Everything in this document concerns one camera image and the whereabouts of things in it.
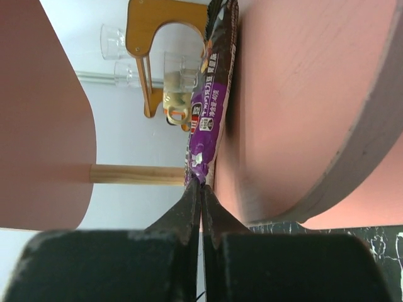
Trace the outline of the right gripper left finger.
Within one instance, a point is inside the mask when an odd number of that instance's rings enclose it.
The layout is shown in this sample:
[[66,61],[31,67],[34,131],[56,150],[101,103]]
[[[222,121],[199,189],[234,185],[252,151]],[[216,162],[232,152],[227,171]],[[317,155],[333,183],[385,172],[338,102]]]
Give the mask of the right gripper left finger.
[[200,226],[197,180],[144,230],[57,230],[35,235],[5,301],[195,301]]

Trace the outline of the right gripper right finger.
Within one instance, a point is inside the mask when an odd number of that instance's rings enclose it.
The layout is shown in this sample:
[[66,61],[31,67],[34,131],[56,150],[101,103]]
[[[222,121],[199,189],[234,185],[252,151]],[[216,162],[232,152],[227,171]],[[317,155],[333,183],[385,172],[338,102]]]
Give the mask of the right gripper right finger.
[[347,234],[257,234],[201,190],[207,301],[390,301],[370,251]]

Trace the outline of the purple candy bag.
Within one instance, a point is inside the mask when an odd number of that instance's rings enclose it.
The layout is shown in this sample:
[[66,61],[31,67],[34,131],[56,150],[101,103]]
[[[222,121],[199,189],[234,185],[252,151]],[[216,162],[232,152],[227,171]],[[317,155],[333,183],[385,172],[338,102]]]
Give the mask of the purple candy bag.
[[184,185],[206,184],[224,130],[237,50],[238,1],[211,1],[207,8],[205,52],[191,94],[191,133]]

